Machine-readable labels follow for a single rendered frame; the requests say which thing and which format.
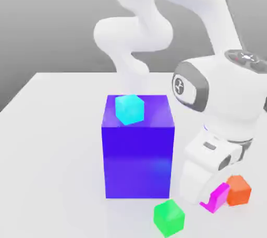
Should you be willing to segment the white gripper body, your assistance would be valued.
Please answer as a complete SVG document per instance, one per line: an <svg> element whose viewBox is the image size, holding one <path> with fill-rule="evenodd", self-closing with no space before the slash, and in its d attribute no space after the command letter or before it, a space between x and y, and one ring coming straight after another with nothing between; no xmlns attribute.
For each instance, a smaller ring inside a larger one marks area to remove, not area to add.
<svg viewBox="0 0 267 238"><path fill-rule="evenodd" d="M212 172L191 159L186 159L179 183L180 196L190 204L208 203L210 194L228 176L228 168Z"/></svg>

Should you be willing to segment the small magenta cube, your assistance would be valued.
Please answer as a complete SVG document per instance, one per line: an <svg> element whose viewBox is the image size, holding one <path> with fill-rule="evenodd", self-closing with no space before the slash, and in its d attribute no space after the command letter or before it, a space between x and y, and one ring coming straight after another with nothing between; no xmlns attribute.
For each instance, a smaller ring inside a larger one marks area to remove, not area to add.
<svg viewBox="0 0 267 238"><path fill-rule="evenodd" d="M230 185L223 182L210 194L209 202L200 202L200 205L210 213L215 213L226 202L229 190Z"/></svg>

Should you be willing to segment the small green cube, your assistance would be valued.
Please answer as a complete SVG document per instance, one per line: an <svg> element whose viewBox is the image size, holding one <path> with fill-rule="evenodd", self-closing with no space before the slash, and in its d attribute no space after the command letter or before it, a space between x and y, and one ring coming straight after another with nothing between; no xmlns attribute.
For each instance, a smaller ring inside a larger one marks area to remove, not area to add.
<svg viewBox="0 0 267 238"><path fill-rule="evenodd" d="M168 199L155 206L153 222L164 238L168 238L184 229L185 213L173 199Z"/></svg>

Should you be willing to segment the small orange cube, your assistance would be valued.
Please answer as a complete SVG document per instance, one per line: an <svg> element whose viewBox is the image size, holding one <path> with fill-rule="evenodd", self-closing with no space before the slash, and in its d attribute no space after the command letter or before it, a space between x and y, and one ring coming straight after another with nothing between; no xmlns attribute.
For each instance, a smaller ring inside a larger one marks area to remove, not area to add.
<svg viewBox="0 0 267 238"><path fill-rule="evenodd" d="M226 183L230 186L226 200L229 206L244 205L249 202L251 187L242 176L230 176Z"/></svg>

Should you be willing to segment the small cyan cube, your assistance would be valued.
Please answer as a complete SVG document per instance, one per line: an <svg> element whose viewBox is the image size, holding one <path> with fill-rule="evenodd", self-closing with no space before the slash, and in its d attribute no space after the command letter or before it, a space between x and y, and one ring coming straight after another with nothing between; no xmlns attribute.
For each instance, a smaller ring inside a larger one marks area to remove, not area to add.
<svg viewBox="0 0 267 238"><path fill-rule="evenodd" d="M144 101L137 95L123 95L115 98L115 115L124 125L144 120Z"/></svg>

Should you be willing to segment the large blue box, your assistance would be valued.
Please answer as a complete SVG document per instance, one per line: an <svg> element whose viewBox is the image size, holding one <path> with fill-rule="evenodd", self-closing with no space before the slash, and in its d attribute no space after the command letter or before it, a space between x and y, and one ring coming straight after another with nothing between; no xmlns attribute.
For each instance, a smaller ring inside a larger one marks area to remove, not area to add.
<svg viewBox="0 0 267 238"><path fill-rule="evenodd" d="M144 120L128 126L108 95L101 125L105 196L169 198L175 125L165 95L141 95Z"/></svg>

